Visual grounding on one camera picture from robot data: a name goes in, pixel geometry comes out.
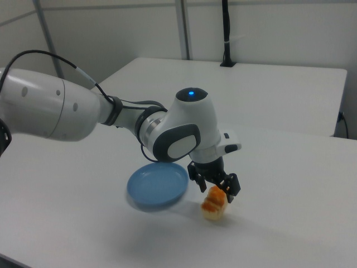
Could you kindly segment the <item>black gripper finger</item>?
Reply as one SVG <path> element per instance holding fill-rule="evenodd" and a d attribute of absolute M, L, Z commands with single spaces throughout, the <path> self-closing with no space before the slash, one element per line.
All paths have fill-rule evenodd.
<path fill-rule="evenodd" d="M 187 170 L 189 174 L 189 179 L 191 181 L 194 181 L 199 186 L 200 191 L 204 193 L 205 190 L 207 189 L 206 182 L 202 177 L 202 175 L 197 171 L 197 168 L 193 161 L 189 163 L 189 165 L 187 166 Z"/>
<path fill-rule="evenodd" d="M 241 190 L 238 177 L 235 173 L 226 174 L 222 173 L 218 178 L 218 188 L 226 194 L 226 199 L 228 203 L 234 200 Z"/>

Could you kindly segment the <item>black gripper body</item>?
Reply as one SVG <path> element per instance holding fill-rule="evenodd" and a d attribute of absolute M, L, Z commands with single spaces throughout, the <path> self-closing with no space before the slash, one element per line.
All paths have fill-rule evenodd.
<path fill-rule="evenodd" d="M 225 176 L 223 158 L 208 163 L 192 162 L 192 180 L 197 181 L 201 176 L 213 184 L 220 184 Z"/>

